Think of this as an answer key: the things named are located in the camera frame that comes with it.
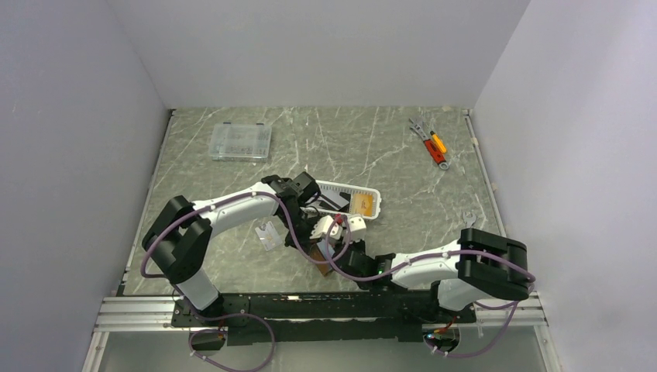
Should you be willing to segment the clear plastic card sleeve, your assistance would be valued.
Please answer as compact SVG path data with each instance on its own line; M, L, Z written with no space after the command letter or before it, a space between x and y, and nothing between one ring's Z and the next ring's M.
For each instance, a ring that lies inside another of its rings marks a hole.
M271 251L284 244L283 239L271 221L257 226L255 232L266 251Z

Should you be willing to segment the white plastic basket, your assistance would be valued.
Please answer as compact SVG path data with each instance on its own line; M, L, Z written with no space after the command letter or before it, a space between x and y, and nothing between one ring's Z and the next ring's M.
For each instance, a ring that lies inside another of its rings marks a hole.
M309 205L322 214L360 214L374 220L380 214L381 193L374 188L317 181L321 195Z

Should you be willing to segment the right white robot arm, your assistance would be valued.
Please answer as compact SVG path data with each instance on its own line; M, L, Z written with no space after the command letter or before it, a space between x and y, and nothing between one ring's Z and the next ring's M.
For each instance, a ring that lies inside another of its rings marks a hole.
M462 229L458 239L419 253L370 257L361 246L340 243L329 265L371 291L433 285L434 294L426 304L437 322L487 297L524 301L535 283L535 275L528 270L525 244L479 229Z

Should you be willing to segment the brown leather card holder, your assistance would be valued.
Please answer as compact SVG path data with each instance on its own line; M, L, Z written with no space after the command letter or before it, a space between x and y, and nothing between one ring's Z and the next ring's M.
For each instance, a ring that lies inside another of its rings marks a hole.
M335 262L337 267L343 265L345 255L340 256L339 254L344 250L344 245L342 243L337 243L336 245L329 244L326 246L324 240L320 240L317 243L314 243L311 246L309 256L313 260L326 262L329 256L332 256L332 259ZM327 277L334 271L334 268L329 263L316 263L316 268L323 277Z

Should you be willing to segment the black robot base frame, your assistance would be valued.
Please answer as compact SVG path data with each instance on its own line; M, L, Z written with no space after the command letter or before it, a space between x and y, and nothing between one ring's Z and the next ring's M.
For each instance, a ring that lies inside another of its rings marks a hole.
M230 346L277 342L395 339L420 342L430 326L473 324L472 305L459 312L440 308L436 291L305 292L224 294L221 313L203 311L195 317L183 300L174 302L175 329L227 329Z

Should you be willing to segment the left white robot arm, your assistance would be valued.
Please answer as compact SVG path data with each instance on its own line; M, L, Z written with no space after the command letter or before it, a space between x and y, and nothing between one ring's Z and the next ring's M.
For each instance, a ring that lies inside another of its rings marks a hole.
M165 278L191 304L192 315L205 326L224 313L224 298L202 266L209 243L219 234L257 219L276 216L288 233L284 243L308 256L318 217L306 208L322 192L308 173L295 178L271 175L242 191L205 201L170 199L146 231L142 264L154 261Z

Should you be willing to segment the white striped card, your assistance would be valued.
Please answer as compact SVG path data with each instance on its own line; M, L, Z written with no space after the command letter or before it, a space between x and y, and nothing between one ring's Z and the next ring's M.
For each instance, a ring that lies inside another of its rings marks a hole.
M347 212L350 205L350 194L334 190L323 190L320 196L309 205L317 209Z

